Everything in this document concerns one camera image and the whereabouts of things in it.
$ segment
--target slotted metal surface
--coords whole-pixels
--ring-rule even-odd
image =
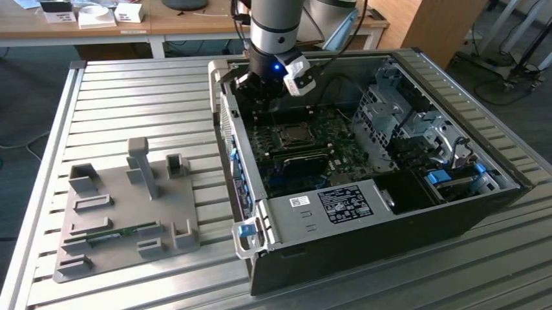
[[[306,285],[251,297],[247,270],[235,257],[230,236],[229,196],[209,118],[209,92],[202,84],[207,80],[207,59],[90,63],[75,74],[60,151],[39,208],[19,298],[11,306],[19,309],[551,307],[549,165],[434,64],[410,50],[400,53],[432,81],[465,121],[537,185],[513,206],[484,219],[457,239]],[[92,162],[98,169],[124,165],[124,141],[142,135],[150,137],[150,160],[175,152],[191,159],[202,248],[158,262],[56,284],[51,276],[70,166],[82,161]],[[360,240],[358,246],[369,247],[369,240]]]

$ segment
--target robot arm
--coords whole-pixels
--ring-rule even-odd
[[[357,13],[356,0],[306,1],[310,14],[318,17],[329,31],[337,28],[353,10]],[[322,72],[319,67],[310,66],[295,47],[301,17],[303,10],[307,11],[303,9],[305,0],[251,0],[250,5],[249,72],[239,79],[239,85],[258,103],[267,103],[285,93],[303,96],[315,88],[315,77]],[[314,24],[322,33],[309,12],[306,14],[309,19],[305,22]]]
[[[259,103],[278,97],[282,82],[291,96],[302,96],[315,87],[309,61],[295,47],[303,2],[251,1],[250,64],[247,76],[239,80]]]

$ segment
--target circuit board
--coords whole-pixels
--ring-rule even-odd
[[[299,123],[254,126],[249,142],[270,198],[365,180],[374,174],[350,117],[321,109]]]

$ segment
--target wooden desk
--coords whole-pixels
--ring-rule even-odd
[[[0,38],[60,38],[119,36],[126,32],[151,32],[150,0],[142,0],[144,21],[142,23],[119,23],[116,27],[79,29],[78,23],[52,23],[45,21],[40,8],[23,9],[13,0],[0,0]]]
[[[146,42],[154,58],[164,58],[166,41],[238,38],[229,0],[209,0],[204,11],[183,15],[167,8],[162,0],[142,0],[140,3],[146,13],[142,23],[80,30],[76,23],[49,24],[41,14],[36,14],[37,9],[24,10],[13,0],[0,0],[0,47]],[[366,36],[364,49],[376,49],[388,25],[388,21],[365,19],[358,33]]]

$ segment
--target white label sticker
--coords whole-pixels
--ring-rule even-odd
[[[299,207],[302,205],[307,205],[310,203],[309,197],[302,196],[302,197],[295,197],[290,199],[291,207]]]
[[[120,34],[146,34],[146,30],[122,30]]]

